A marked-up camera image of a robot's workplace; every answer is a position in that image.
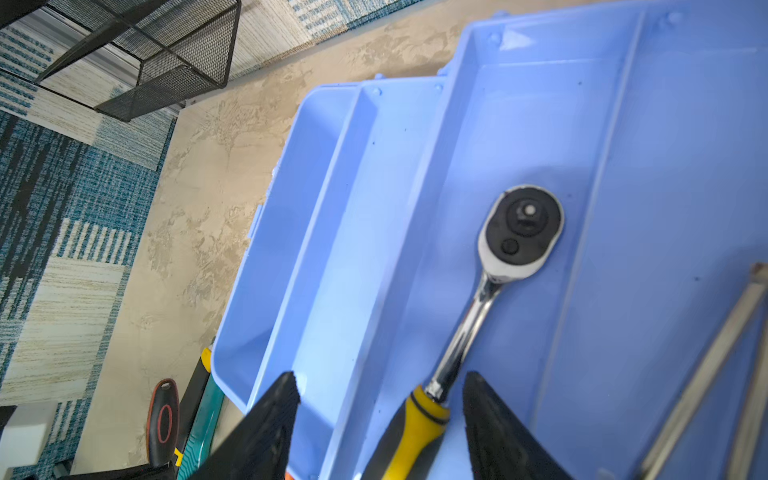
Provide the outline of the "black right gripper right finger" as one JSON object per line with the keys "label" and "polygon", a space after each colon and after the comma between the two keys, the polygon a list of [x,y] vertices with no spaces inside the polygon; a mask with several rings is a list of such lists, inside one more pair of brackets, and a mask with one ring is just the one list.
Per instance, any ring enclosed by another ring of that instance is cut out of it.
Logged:
{"label": "black right gripper right finger", "polygon": [[463,413],[474,478],[571,479],[477,371],[466,375]]}

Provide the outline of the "teal utility knife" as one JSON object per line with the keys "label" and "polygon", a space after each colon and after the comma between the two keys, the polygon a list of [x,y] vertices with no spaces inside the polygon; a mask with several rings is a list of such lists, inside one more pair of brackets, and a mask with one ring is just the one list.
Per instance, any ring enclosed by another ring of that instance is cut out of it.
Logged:
{"label": "teal utility knife", "polygon": [[179,480],[190,479],[209,457],[223,400],[224,393],[210,377],[179,461]]}

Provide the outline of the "white and blue toolbox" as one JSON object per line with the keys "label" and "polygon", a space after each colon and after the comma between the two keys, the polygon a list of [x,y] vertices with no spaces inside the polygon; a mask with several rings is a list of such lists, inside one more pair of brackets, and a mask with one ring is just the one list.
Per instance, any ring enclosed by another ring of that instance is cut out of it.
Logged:
{"label": "white and blue toolbox", "polygon": [[212,356],[300,395],[297,479],[767,475],[767,5],[469,25],[435,76],[322,85]]}

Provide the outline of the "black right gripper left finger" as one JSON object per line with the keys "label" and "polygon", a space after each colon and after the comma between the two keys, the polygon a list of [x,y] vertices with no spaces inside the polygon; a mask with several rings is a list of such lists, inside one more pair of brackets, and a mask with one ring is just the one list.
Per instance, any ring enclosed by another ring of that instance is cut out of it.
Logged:
{"label": "black right gripper left finger", "polygon": [[295,375],[287,371],[275,380],[192,477],[284,478],[299,404]]}

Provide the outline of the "black yellow utility knife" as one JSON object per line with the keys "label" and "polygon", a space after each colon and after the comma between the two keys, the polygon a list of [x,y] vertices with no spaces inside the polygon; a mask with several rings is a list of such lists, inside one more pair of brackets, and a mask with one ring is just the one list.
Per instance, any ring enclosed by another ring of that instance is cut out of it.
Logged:
{"label": "black yellow utility knife", "polygon": [[191,437],[192,427],[210,378],[211,356],[211,348],[204,348],[180,401],[179,434],[173,460],[176,472],[182,465],[184,451]]}

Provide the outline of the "yellow black handle ratchet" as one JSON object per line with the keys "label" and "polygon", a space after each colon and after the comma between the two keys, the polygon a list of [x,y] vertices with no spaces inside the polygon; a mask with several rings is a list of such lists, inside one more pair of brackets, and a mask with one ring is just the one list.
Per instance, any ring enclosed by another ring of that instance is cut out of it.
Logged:
{"label": "yellow black handle ratchet", "polygon": [[398,408],[362,472],[364,479],[425,479],[450,422],[449,394],[502,288],[545,264],[562,233],[563,207],[543,187],[504,191],[477,241],[481,274],[469,303],[428,381]]}

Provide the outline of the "red black handle ratchet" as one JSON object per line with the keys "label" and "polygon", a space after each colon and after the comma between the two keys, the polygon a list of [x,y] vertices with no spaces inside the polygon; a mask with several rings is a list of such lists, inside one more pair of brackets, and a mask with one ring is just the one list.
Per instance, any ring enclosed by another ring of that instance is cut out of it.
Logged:
{"label": "red black handle ratchet", "polygon": [[179,395],[170,378],[155,386],[150,400],[146,424],[147,458],[152,467],[171,462],[178,439]]}

